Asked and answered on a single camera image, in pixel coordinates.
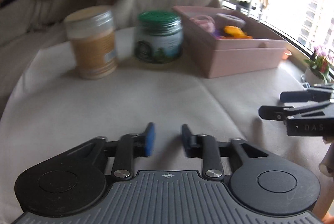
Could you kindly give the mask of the yellow fabric flower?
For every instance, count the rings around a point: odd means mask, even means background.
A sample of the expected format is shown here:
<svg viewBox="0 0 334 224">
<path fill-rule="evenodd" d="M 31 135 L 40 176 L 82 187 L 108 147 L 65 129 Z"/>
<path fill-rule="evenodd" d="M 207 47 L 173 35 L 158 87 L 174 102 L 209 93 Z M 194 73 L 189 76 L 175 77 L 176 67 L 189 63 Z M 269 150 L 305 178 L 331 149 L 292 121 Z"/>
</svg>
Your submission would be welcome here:
<svg viewBox="0 0 334 224">
<path fill-rule="evenodd" d="M 225 35 L 221 36 L 220 39 L 225 38 L 234 38 L 234 39 L 252 39 L 253 37 L 250 35 L 247 35 L 237 26 L 225 26 L 224 27 L 224 33 Z"/>
</svg>

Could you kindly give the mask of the potted purple flowers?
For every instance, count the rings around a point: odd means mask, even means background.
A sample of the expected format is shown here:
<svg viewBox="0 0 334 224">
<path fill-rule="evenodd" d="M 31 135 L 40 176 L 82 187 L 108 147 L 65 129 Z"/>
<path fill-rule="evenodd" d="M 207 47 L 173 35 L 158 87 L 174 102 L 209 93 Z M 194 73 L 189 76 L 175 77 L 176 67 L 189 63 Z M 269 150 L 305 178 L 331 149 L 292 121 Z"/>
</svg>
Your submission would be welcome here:
<svg viewBox="0 0 334 224">
<path fill-rule="evenodd" d="M 315 84 L 331 84 L 333 78 L 330 70 L 333 65 L 333 55 L 326 48 L 315 46 L 312 55 L 305 59 L 307 65 L 304 81 L 310 86 Z"/>
</svg>

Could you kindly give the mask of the orange flower pot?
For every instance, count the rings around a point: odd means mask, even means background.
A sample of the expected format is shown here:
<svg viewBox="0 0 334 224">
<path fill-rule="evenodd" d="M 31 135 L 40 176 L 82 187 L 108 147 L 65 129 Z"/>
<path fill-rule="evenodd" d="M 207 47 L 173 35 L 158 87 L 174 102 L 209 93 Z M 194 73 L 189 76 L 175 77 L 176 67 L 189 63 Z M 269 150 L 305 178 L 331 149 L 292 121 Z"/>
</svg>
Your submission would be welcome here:
<svg viewBox="0 0 334 224">
<path fill-rule="evenodd" d="M 282 59 L 287 60 L 291 55 L 292 55 L 291 51 L 286 49 L 282 55 Z"/>
</svg>

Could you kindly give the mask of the pink storage box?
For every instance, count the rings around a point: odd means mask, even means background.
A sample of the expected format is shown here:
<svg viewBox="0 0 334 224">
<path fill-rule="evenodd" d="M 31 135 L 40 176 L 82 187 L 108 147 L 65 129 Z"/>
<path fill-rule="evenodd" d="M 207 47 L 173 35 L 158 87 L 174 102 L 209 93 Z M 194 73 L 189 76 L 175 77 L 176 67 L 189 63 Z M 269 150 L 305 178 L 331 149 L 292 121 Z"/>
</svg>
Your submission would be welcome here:
<svg viewBox="0 0 334 224">
<path fill-rule="evenodd" d="M 263 24 L 236 10 L 200 6 L 175 6 L 182 20 L 183 48 L 204 76 L 216 78 L 278 67 L 286 41 Z M 209 33 L 193 20 L 197 16 L 214 17 L 218 13 L 245 21 L 242 28 L 251 39 L 225 38 Z"/>
</svg>

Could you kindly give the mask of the purple fluffy scrunchie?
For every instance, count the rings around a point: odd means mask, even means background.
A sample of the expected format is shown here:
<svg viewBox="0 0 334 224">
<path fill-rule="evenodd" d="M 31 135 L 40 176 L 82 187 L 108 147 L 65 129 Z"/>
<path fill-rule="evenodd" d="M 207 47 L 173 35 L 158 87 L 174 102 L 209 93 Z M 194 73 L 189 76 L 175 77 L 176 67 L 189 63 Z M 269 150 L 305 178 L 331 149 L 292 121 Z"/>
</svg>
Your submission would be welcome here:
<svg viewBox="0 0 334 224">
<path fill-rule="evenodd" d="M 215 21 L 215 27 L 218 30 L 223 30 L 225 26 L 235 26 L 241 29 L 246 24 L 246 22 L 241 18 L 223 13 L 217 13 L 213 20 Z"/>
</svg>

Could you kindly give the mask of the green lid glass jar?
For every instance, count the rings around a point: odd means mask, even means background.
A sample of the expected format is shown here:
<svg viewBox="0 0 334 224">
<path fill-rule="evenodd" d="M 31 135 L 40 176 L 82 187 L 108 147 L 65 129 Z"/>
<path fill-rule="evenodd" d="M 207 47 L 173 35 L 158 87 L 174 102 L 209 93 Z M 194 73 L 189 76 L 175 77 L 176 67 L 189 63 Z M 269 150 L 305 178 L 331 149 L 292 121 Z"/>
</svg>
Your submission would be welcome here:
<svg viewBox="0 0 334 224">
<path fill-rule="evenodd" d="M 183 27 L 173 12 L 150 10 L 138 15 L 134 32 L 134 55 L 151 64 L 167 64 L 182 54 Z"/>
</svg>

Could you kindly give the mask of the orange label plastic jar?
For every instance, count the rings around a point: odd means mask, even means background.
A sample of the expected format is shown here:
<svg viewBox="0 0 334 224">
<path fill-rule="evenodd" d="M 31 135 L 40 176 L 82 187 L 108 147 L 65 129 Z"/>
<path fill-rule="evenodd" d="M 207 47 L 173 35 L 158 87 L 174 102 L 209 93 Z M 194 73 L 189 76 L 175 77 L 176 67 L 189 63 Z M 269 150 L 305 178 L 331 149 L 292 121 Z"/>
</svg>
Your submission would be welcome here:
<svg viewBox="0 0 334 224">
<path fill-rule="evenodd" d="M 111 7 L 97 5 L 69 14 L 63 21 L 79 75 L 99 79 L 118 65 Z"/>
</svg>

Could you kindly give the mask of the beige sofa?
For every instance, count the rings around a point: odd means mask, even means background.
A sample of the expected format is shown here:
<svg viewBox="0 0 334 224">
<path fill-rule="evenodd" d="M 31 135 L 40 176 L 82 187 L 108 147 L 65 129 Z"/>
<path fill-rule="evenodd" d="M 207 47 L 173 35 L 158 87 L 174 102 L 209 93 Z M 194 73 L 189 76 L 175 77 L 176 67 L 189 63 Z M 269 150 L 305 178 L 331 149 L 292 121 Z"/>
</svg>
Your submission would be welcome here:
<svg viewBox="0 0 334 224">
<path fill-rule="evenodd" d="M 70 13 L 95 5 L 111 6 L 118 29 L 133 26 L 141 12 L 174 6 L 218 8 L 219 0 L 16 0 L 1 9 L 1 44 L 62 21 Z"/>
</svg>

